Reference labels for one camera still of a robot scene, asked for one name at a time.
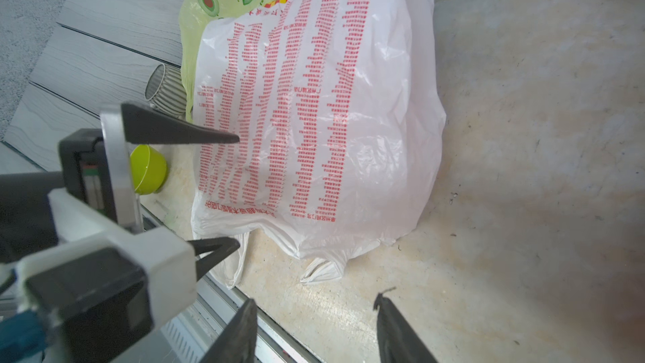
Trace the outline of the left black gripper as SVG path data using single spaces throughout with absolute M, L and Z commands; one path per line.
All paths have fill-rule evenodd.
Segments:
M 139 196 L 134 192 L 127 144 L 227 145 L 236 134 L 209 129 L 137 103 L 107 106 L 100 126 L 79 129 L 58 144 L 66 190 L 132 234 L 144 230 Z M 240 248 L 230 237 L 189 240 L 200 281 Z

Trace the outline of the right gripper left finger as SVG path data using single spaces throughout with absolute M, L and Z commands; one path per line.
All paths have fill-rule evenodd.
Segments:
M 258 308 L 248 299 L 224 328 L 200 363 L 253 363 L 258 332 Z

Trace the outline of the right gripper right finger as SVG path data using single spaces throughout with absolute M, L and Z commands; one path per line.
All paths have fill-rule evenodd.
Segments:
M 381 362 L 438 363 L 385 293 L 378 293 L 374 302 L 374 310 L 378 311 L 376 333 Z

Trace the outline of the white plastic bag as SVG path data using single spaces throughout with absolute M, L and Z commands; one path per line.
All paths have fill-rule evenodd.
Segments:
M 261 230 L 309 267 L 349 260 L 418 225 L 438 176 L 446 114 L 434 0 L 282 0 L 209 23 L 196 124 L 236 134 L 194 157 L 198 238 Z

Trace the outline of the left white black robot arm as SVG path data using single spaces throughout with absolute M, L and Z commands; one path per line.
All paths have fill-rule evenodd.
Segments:
M 102 111 L 98 129 L 79 129 L 58 146 L 60 172 L 1 177 L 1 260 L 15 262 L 54 247 L 49 194 L 65 189 L 77 200 L 133 233 L 144 230 L 134 191 L 129 145 L 236 144 L 236 134 L 189 124 L 147 106 L 123 103 Z

